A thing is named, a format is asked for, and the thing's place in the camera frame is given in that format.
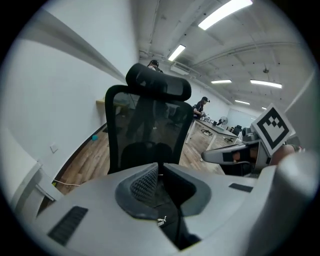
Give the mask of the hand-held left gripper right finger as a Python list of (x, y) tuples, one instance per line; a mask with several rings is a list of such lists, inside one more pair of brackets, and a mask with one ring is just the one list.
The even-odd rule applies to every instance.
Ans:
[(178, 195), (182, 226), (199, 241), (179, 250), (163, 245), (168, 256), (266, 256), (278, 246), (272, 213), (275, 166), (265, 168), (259, 178), (209, 174), (165, 164), (169, 182)]

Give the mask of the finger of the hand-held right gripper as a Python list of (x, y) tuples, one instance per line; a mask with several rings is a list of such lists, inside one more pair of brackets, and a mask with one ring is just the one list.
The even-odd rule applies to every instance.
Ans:
[(256, 164), (259, 153), (260, 141), (256, 140), (206, 150), (201, 157), (205, 162), (219, 165)]

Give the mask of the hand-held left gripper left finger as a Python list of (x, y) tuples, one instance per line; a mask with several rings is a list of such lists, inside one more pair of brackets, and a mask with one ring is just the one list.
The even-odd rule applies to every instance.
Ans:
[(172, 256), (179, 250), (151, 207), (158, 164), (85, 182), (45, 209), (36, 226), (60, 256)]

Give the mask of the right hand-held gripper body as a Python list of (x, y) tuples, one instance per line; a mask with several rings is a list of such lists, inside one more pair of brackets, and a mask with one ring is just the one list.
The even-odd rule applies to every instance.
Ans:
[(290, 121), (273, 103), (242, 130), (242, 143), (257, 148), (254, 171), (261, 172), (287, 139), (295, 133)]

